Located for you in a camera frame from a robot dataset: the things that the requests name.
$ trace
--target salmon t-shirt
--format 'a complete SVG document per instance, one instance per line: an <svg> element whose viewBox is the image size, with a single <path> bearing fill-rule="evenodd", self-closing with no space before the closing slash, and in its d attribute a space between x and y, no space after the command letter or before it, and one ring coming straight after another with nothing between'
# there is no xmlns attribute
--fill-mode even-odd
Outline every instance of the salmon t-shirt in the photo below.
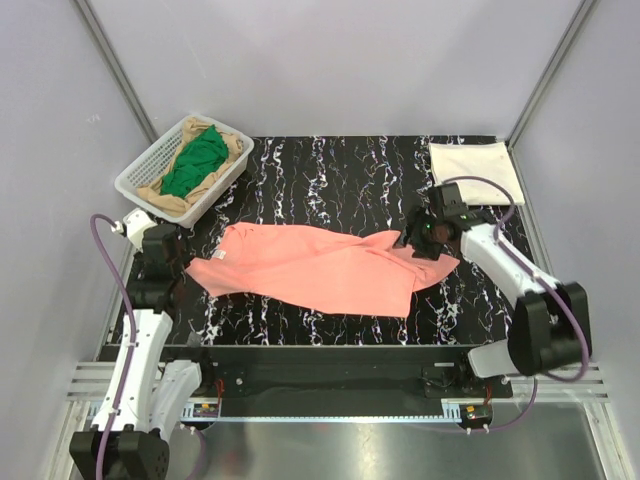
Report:
<svg viewBox="0 0 640 480"><path fill-rule="evenodd" d="M365 238L305 225L237 223L226 228L210 260L187 273L211 295L267 295L324 313L406 317L412 292L449 275L459 261L412 258L393 249L400 232Z"/></svg>

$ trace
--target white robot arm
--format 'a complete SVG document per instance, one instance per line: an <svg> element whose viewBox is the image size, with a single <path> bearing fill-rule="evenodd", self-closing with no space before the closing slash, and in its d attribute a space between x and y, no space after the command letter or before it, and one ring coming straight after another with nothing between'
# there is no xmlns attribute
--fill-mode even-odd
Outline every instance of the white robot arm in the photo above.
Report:
<svg viewBox="0 0 640 480"><path fill-rule="evenodd" d="M591 355L587 296L579 284L564 285L536 267L496 234L487 212L467 208L457 184L432 187L428 196L429 209L411 210L396 245L411 244L414 255L432 260L447 245L477 264L514 308L508 339L469 351L473 375L531 376L583 360L584 349Z"/></svg>
<svg viewBox="0 0 640 480"><path fill-rule="evenodd" d="M102 406L90 431L74 433L69 452L84 478L95 478L96 468L107 478L164 478L171 433L189 397L202 384L198 363L176 360L167 363L153 390L181 296L184 268L191 258L177 227L157 225L140 209L127 215L123 223L117 222L113 230L126 235L142 252L144 278L127 286L135 317L135 343L125 313L122 343ZM105 432L109 441L98 458Z"/></svg>

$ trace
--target white wall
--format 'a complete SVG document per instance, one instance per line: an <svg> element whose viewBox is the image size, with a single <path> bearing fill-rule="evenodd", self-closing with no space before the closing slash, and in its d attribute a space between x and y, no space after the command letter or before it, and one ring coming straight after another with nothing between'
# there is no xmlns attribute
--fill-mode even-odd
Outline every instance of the white wall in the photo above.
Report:
<svg viewBox="0 0 640 480"><path fill-rule="evenodd" d="M23 480L105 321L89 215L126 213L113 179L146 143L68 0L5 2L0 65L0 477Z"/></svg>
<svg viewBox="0 0 640 480"><path fill-rule="evenodd" d="M594 358L640 458L640 3L602 1L515 153L551 263L587 289Z"/></svg>
<svg viewBox="0 0 640 480"><path fill-rule="evenodd" d="M158 132L513 128L579 0L92 0Z"/></svg>

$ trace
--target white towel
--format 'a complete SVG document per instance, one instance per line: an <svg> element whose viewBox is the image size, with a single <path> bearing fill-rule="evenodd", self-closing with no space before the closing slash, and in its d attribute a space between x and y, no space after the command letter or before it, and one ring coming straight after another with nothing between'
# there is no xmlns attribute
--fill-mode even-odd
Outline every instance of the white towel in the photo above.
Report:
<svg viewBox="0 0 640 480"><path fill-rule="evenodd" d="M504 142L490 145L429 144L431 169L436 184L462 175L493 180L504 187L517 205L524 205L524 195ZM509 205L496 188L473 180L457 182L462 200L468 205Z"/></svg>

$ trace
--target laundry basket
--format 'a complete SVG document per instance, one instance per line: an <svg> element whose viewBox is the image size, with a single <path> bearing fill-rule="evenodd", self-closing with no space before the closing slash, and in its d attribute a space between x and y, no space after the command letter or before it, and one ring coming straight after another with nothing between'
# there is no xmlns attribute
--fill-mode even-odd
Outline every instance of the laundry basket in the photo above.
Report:
<svg viewBox="0 0 640 480"><path fill-rule="evenodd" d="M172 217L167 215L159 208L151 205L138 196L137 188L142 185L148 185L158 178L171 162L173 154L180 145L182 140L182 125L185 120L195 117L203 122L211 123L221 132L235 133L242 140L243 151L240 158L213 184L209 190L181 217ZM204 215L211 205L220 198L220 196L236 181L242 172L247 168L247 159L249 153L253 150L253 140L243 133L231 128L224 123L220 123L213 118L204 117L202 115L187 115L180 120L167 133L160 137L153 145L145 150L145 152L134 160L115 181L116 190L122 193L133 203L143 208L149 213L163 218L171 223L177 223L185 228L191 228Z"/></svg>

